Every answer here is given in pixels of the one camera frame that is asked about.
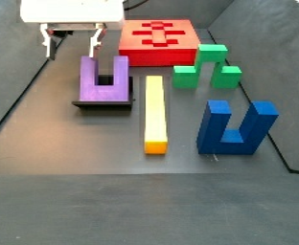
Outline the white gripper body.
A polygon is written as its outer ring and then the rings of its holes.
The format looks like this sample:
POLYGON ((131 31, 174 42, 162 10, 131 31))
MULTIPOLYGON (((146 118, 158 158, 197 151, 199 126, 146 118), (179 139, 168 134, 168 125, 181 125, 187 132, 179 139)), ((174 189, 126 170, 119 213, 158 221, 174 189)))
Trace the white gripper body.
POLYGON ((20 17, 40 24, 104 23, 112 30, 126 22, 123 0, 21 0, 20 17))

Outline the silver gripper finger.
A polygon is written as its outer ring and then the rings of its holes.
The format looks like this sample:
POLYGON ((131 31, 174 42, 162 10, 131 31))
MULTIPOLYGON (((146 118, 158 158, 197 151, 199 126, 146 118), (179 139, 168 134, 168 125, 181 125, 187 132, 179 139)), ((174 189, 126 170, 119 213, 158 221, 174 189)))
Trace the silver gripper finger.
POLYGON ((45 58, 53 60, 56 57, 56 41, 53 40, 53 30, 48 24, 40 25, 40 31, 44 36, 45 58))
POLYGON ((106 23, 96 23, 95 28, 96 28, 95 34, 91 37, 91 43, 90 43, 90 57, 94 59, 98 58, 98 52, 103 46, 103 39, 107 30, 106 23))

